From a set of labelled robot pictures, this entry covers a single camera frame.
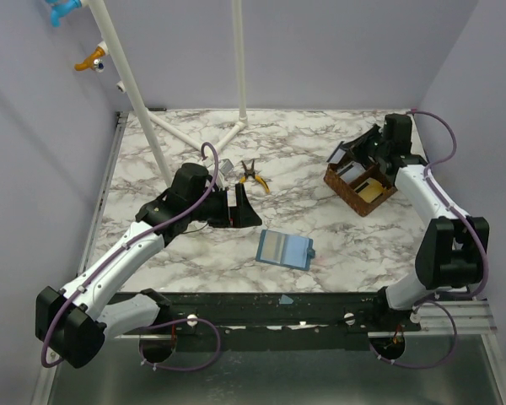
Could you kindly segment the gold striped credit card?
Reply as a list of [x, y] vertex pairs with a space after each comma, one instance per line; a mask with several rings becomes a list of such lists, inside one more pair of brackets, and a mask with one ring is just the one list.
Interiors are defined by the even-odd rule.
[[361, 184], [359, 184], [355, 189], [354, 191], [357, 193], [357, 194], [360, 194], [364, 189], [366, 189], [367, 187], [373, 185], [375, 183], [375, 179], [373, 178], [368, 178], [367, 180], [363, 181]]

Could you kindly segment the gold VIP credit card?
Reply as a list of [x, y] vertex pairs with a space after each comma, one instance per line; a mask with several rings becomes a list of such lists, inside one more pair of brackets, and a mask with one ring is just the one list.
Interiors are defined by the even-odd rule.
[[380, 197], [385, 191], [383, 185], [375, 180], [375, 183], [366, 189], [364, 189], [360, 194], [358, 194], [365, 202], [372, 203], [378, 197]]

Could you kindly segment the white grey striped card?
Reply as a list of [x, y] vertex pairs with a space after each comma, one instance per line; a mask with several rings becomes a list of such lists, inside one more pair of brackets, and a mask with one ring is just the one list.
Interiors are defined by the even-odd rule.
[[338, 164], [342, 158], [344, 157], [346, 153], [346, 149], [344, 148], [344, 143], [339, 143], [332, 153], [330, 154], [329, 158], [326, 160], [327, 164]]

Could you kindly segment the blue card holder wallet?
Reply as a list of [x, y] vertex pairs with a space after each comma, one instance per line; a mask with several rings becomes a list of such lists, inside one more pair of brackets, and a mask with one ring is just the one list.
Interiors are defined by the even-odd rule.
[[308, 237], [269, 229], [261, 232], [256, 253], [257, 262], [309, 271], [314, 258], [314, 241]]

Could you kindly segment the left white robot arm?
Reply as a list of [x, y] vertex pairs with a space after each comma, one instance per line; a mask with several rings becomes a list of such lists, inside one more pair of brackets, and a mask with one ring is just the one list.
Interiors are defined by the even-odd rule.
[[90, 362], [106, 339], [146, 327], [163, 332], [170, 313], [154, 292], [138, 293], [113, 305], [118, 289], [151, 257], [162, 251], [192, 222], [216, 229], [260, 226], [243, 184], [234, 187], [236, 204], [215, 175], [193, 163], [182, 165], [170, 188], [141, 206], [125, 234], [92, 267], [60, 289], [45, 287], [35, 300], [35, 335], [43, 343], [41, 363], [52, 349], [78, 369]]

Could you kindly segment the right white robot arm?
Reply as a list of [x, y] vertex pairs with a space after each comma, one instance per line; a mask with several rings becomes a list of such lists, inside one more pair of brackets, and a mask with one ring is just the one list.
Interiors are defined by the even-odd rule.
[[351, 161], [365, 169], [378, 168], [426, 226], [413, 272], [386, 287], [385, 302], [370, 312], [373, 324], [383, 331], [400, 323], [401, 311], [435, 292], [444, 289], [470, 299], [485, 289], [489, 278], [489, 223], [459, 207], [434, 178], [434, 164], [412, 152], [414, 114], [388, 114], [383, 125], [373, 125], [341, 146]]

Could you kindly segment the brown woven basket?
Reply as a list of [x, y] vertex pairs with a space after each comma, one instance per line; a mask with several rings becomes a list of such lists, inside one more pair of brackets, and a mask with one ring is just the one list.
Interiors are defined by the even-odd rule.
[[340, 143], [327, 160], [324, 182], [359, 216], [366, 217], [397, 192], [378, 164], [365, 166]]

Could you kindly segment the orange brass tap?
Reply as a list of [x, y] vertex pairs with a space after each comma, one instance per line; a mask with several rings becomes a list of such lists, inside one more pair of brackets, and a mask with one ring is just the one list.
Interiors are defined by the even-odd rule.
[[74, 65], [74, 70], [82, 72], [85, 70], [92, 70], [100, 73], [105, 69], [103, 58], [108, 54], [108, 47], [104, 41], [101, 41], [95, 50], [87, 56], [83, 62]]

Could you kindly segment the yellow handled pliers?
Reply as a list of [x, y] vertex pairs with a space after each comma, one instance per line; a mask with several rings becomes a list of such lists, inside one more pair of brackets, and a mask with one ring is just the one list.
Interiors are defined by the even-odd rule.
[[242, 169], [243, 169], [243, 175], [240, 178], [240, 184], [246, 183], [246, 181], [249, 178], [251, 178], [251, 179], [253, 179], [254, 181], [256, 181], [258, 184], [260, 184], [263, 187], [263, 189], [264, 189], [264, 191], [265, 191], [266, 194], [269, 194], [270, 193], [269, 186], [267, 185], [267, 183], [265, 182], [265, 180], [256, 173], [256, 170], [255, 170], [255, 160], [253, 159], [250, 162], [250, 165], [247, 165], [246, 162], [244, 162], [242, 160], [241, 161], [241, 165], [242, 165]]

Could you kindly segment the white PVC pipe frame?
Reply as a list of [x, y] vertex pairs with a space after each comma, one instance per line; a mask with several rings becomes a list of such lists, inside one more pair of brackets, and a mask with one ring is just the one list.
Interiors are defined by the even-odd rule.
[[211, 141], [223, 159], [254, 157], [245, 119], [239, 1], [107, 1], [170, 165]]

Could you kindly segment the aluminium extrusion rail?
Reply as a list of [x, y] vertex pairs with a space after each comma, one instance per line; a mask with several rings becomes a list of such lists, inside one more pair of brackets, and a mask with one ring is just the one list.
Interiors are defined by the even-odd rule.
[[[442, 305], [450, 314], [459, 335], [488, 335], [498, 328], [486, 300], [445, 301]], [[424, 304], [418, 311], [421, 333], [432, 336], [452, 335], [453, 326], [444, 310]]]

